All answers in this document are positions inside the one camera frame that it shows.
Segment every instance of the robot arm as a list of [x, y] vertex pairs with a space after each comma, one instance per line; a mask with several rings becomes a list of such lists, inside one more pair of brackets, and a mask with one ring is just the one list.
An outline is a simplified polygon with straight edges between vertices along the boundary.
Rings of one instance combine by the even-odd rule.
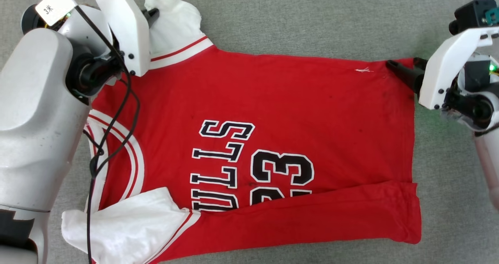
[[415, 58], [415, 70], [394, 61], [387, 66], [417, 94], [419, 104], [474, 132], [490, 199], [499, 209], [499, 64], [476, 52], [499, 38], [499, 8], [494, 0], [475, 0], [455, 17], [449, 25], [454, 36], [428, 61]]
[[0, 72], [1, 263], [46, 263], [48, 217], [89, 98], [119, 78], [117, 58], [136, 76], [149, 69], [149, 23], [158, 13], [142, 12], [133, 0], [96, 1], [101, 10], [81, 10], [120, 56], [76, 10], [48, 26], [32, 6], [21, 23], [25, 36]]

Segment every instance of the red t-shirt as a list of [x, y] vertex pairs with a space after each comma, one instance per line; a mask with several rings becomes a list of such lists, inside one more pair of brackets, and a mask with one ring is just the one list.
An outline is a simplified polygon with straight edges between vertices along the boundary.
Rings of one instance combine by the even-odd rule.
[[[178, 207], [201, 212], [153, 262], [291, 243], [419, 242], [414, 95], [385, 62], [230, 53], [206, 38], [153, 61], [166, 66], [132, 77], [134, 137], [95, 190], [99, 209], [167, 187]], [[93, 103], [87, 129], [97, 141], [125, 91], [107, 86]], [[135, 109], [130, 98], [106, 150]]]

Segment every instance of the red fabric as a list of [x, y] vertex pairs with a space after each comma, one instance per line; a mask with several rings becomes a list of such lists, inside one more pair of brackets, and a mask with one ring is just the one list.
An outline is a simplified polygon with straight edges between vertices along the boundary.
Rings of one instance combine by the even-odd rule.
[[[410, 60], [402, 61], [410, 66]], [[234, 195], [238, 209], [202, 211], [156, 260], [243, 248], [345, 239], [389, 238], [417, 243], [421, 216], [412, 183], [414, 94], [385, 62], [228, 53], [215, 46], [183, 62], [133, 77], [142, 107], [134, 133], [144, 154], [142, 192], [166, 186], [182, 208], [193, 202], [230, 205], [225, 200], [191, 198], [193, 189]], [[93, 108], [111, 117], [126, 88], [105, 87]], [[120, 124], [130, 129], [132, 98]], [[201, 136], [205, 120], [255, 126], [247, 140]], [[193, 149], [230, 152], [244, 144], [237, 161], [193, 158]], [[119, 141], [109, 141], [112, 152]], [[257, 182], [252, 155], [257, 150], [305, 156], [313, 179], [292, 185], [301, 173], [275, 173]], [[191, 183], [191, 175], [227, 179], [222, 167], [237, 168], [237, 188]], [[118, 202], [130, 179], [130, 158], [111, 160], [100, 208]], [[279, 189], [285, 198], [250, 206], [257, 187]], [[291, 190], [311, 194], [290, 197]]]

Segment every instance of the gray fabric surface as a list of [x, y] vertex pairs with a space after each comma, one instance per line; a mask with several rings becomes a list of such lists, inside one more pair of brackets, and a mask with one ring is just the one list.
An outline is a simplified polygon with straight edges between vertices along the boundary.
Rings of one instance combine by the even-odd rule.
[[[21, 14], [38, 1], [0, 0], [0, 65], [21, 37]], [[143, 5], [144, 0], [136, 1]], [[471, 0], [185, 1], [198, 7], [204, 32], [223, 50], [383, 60], [428, 58], [449, 37], [447, 26], [454, 10]], [[499, 263], [499, 215], [488, 201], [471, 133], [419, 106], [415, 122], [413, 173], [423, 216], [419, 244], [337, 241], [216, 253], [171, 263]], [[88, 144], [83, 141], [51, 216], [49, 263], [85, 263], [86, 255], [60, 236], [60, 216], [64, 210], [83, 208], [88, 161]]]

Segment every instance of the white label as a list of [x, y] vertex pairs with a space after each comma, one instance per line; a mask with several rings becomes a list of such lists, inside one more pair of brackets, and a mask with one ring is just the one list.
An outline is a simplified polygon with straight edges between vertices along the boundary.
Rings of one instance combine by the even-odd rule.
[[35, 10], [49, 26], [52, 26], [77, 5], [74, 0], [43, 0]]

